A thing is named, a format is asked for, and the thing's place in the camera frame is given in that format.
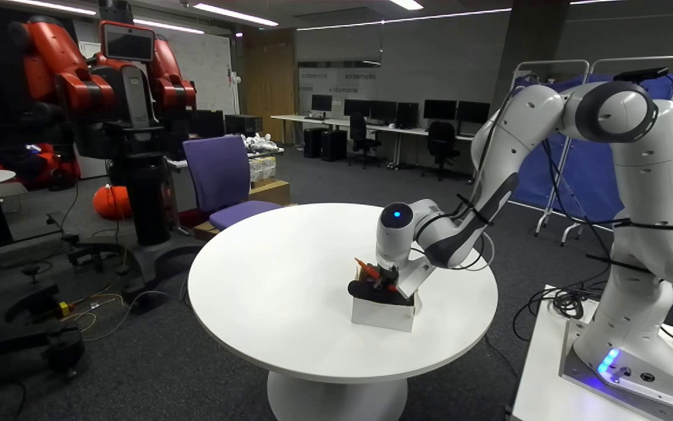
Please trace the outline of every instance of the computer monitor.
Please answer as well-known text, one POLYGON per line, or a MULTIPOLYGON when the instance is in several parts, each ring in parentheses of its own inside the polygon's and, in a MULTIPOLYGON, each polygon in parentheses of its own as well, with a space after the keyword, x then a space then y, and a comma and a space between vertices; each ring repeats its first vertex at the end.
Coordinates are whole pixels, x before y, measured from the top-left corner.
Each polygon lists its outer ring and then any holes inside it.
POLYGON ((378 120, 384 125, 391 125, 398 120, 398 103, 391 100, 372 100, 369 103, 369 117, 378 120))
POLYGON ((311 111, 329 113, 332 111, 332 96, 311 96, 311 111))
POLYGON ((254 114, 225 114, 225 131, 254 135, 256 131, 262 131, 262 120, 254 114))
POLYGON ((344 100, 344 114, 363 114, 369 117, 369 100, 344 100))
POLYGON ((100 53, 117 60, 154 58, 154 34, 114 22, 100 24, 100 53))
POLYGON ((456 120, 456 100, 426 100, 426 120, 456 120))
POLYGON ((421 105, 418 103, 398 103, 398 129, 413 129, 421 120, 421 105))
POLYGON ((457 103, 457 122, 487 125, 489 114, 491 114, 489 103, 473 103, 473 100, 457 103))
POLYGON ((221 111, 193 111, 189 131, 199 139, 225 135, 225 117, 221 111))

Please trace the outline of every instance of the red robot arm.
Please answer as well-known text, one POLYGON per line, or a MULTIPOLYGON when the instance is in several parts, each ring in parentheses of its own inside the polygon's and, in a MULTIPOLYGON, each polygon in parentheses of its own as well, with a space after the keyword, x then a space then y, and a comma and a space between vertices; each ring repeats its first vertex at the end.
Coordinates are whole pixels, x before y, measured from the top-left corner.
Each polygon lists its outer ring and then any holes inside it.
POLYGON ((113 108, 113 87, 91 76, 75 41, 50 20, 31 20, 12 28, 25 50, 23 67, 33 100, 65 105, 69 114, 113 108))
POLYGON ((154 58, 149 64, 151 96, 161 111, 197 108, 197 87, 182 79, 168 41, 154 38, 154 58))

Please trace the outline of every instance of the purple chair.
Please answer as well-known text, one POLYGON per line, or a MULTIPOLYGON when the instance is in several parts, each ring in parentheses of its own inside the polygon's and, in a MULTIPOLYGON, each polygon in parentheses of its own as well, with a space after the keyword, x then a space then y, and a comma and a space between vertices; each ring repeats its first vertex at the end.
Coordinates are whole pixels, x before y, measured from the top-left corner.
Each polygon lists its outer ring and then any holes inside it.
POLYGON ((199 211, 217 229, 226 229, 251 216, 277 208, 268 202, 251 202, 251 167, 240 139, 200 139, 185 141, 189 173, 197 189, 199 211))

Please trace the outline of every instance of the fluorescent light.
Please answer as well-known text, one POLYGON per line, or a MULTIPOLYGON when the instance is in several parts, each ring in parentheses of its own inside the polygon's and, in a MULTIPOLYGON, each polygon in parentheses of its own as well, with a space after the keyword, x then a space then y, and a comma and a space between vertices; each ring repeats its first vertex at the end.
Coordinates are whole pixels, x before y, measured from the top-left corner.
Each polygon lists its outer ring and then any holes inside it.
MULTIPOLYGON (((573 0, 570 5, 580 7, 580 5, 605 5, 605 2, 619 2, 619 0, 573 0)), ((406 16, 406 20, 358 22, 358 24, 339 24, 339 27, 306 27, 306 28, 297 28, 297 34, 365 28, 365 27, 394 27, 394 24, 411 24, 411 22, 442 22, 442 20, 464 20, 464 16, 487 16, 487 14, 509 14, 509 13, 511 7, 501 7, 501 10, 473 10, 473 13, 426 14, 426 16, 406 16)))
POLYGON ((204 31, 199 31, 199 28, 173 27, 173 24, 164 24, 164 22, 133 20, 133 24, 151 27, 151 28, 166 28, 166 31, 178 31, 178 34, 193 34, 193 36, 204 36, 204 31))
POLYGON ((69 13, 69 14, 84 14, 84 16, 95 16, 94 10, 65 7, 65 5, 54 5, 54 2, 38 2, 38 0, 9 0, 9 2, 43 7, 43 10, 60 10, 60 13, 69 13))
POLYGON ((399 7, 409 10, 409 13, 424 10, 424 5, 418 5, 417 0, 391 0, 391 2, 399 5, 399 7))
POLYGON ((268 22, 268 20, 260 20, 260 16, 252 16, 252 14, 240 14, 240 13, 233 13, 233 10, 213 7, 213 5, 205 5, 205 2, 197 2, 193 10, 200 10, 200 13, 209 13, 209 14, 228 16, 228 20, 235 20, 235 22, 251 22, 251 24, 256 24, 256 27, 277 27, 275 22, 268 22))

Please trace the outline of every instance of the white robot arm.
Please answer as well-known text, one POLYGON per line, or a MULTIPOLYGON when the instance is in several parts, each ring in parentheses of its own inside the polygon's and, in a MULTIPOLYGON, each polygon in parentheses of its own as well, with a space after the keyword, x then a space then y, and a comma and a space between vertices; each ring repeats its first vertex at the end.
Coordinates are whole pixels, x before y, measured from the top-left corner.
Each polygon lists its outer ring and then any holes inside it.
POLYGON ((435 267, 457 269, 506 203, 520 162, 549 133, 609 143, 624 211, 599 315, 573 350, 603 382, 673 407, 673 346, 658 327, 673 304, 673 103, 639 85, 600 83, 570 92, 525 87, 475 135, 475 193, 457 216, 435 202, 392 203, 378 223, 378 267, 409 300, 435 267), (411 243, 424 248, 409 259, 411 243))

